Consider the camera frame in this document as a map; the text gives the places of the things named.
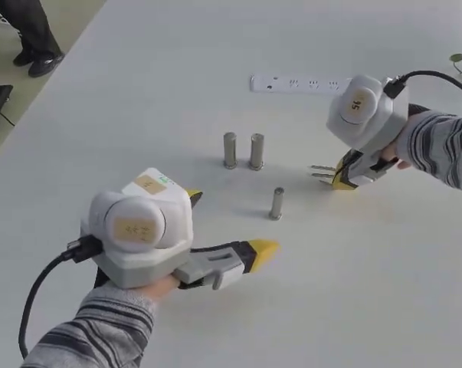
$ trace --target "plant leaf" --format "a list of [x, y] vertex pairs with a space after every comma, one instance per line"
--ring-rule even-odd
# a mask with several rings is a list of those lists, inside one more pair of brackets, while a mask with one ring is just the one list
[[453, 63], [458, 63], [459, 61], [462, 61], [462, 54], [453, 54], [453, 55], [450, 57], [450, 60], [451, 60]]

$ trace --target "striped sleeve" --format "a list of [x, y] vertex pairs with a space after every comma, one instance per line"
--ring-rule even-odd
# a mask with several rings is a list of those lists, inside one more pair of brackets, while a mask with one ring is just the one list
[[45, 334], [21, 368], [132, 368], [149, 342], [156, 306], [111, 284], [92, 290], [76, 317]]
[[409, 118], [397, 140], [399, 159], [462, 189], [462, 117], [428, 110]]

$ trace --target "white power strip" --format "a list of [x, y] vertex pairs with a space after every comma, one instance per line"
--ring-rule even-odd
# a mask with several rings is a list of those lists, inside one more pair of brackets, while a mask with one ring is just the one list
[[284, 77], [255, 74], [251, 76], [251, 91], [269, 94], [342, 94], [351, 79], [333, 80], [312, 77]]

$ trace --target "black cable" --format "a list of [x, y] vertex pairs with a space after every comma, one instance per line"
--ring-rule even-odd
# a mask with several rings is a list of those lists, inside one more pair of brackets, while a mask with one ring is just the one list
[[52, 262], [50, 262], [38, 275], [37, 279], [33, 283], [33, 286], [31, 286], [30, 292], [28, 293], [19, 327], [18, 343], [23, 359], [28, 355], [25, 337], [28, 321], [30, 320], [31, 307], [33, 306], [33, 300], [38, 293], [38, 289], [44, 282], [45, 278], [62, 262], [72, 259], [74, 262], [79, 263], [100, 254], [102, 251], [103, 243], [100, 240], [94, 238], [92, 235], [83, 236], [82, 238], [70, 243], [67, 246], [67, 250], [62, 252], [61, 255], [57, 256]]
[[28, 326], [28, 320], [30, 319], [31, 307], [33, 306], [34, 297], [38, 293], [38, 289], [41, 286], [41, 283], [44, 282], [45, 278], [51, 271], [56, 268], [60, 263], [68, 261], [72, 258], [72, 255], [69, 258], [69, 254], [66, 254], [69, 251], [65, 251], [58, 257], [56, 257], [52, 262], [48, 264], [46, 268], [38, 275], [37, 279], [33, 283], [33, 286], [30, 289], [28, 298], [26, 299], [25, 308], [23, 309], [23, 315], [21, 316], [21, 323], [19, 327], [18, 343], [19, 350], [21, 351], [21, 356], [26, 358], [28, 355], [28, 349], [26, 348], [25, 336], [26, 336], [26, 327]]
[[8, 118], [6, 117], [6, 115], [4, 115], [1, 111], [0, 111], [0, 115], [1, 115], [2, 117], [4, 117], [4, 119], [5, 119], [8, 123], [10, 123], [12, 126], [16, 127], [16, 124], [14, 124], [13, 122], [11, 122], [10, 119], [8, 119]]
[[462, 83], [450, 75], [441, 73], [439, 71], [412, 71], [411, 73], [402, 75], [388, 83], [384, 87], [385, 94], [387, 94], [390, 98], [396, 98], [406, 87], [406, 81], [409, 78], [416, 77], [418, 75], [427, 75], [429, 77], [437, 77], [443, 79], [444, 81], [446, 80], [447, 82], [452, 83], [454, 86], [459, 87], [462, 90]]

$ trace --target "black shoe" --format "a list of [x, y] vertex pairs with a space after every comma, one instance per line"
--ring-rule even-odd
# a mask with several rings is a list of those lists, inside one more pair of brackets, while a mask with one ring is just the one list
[[13, 64], [17, 67], [24, 67], [33, 62], [33, 53], [23, 49], [13, 60]]
[[33, 61], [33, 64], [28, 70], [28, 75], [32, 78], [41, 77], [48, 74], [64, 59], [65, 54], [60, 54], [56, 57], [40, 57]]

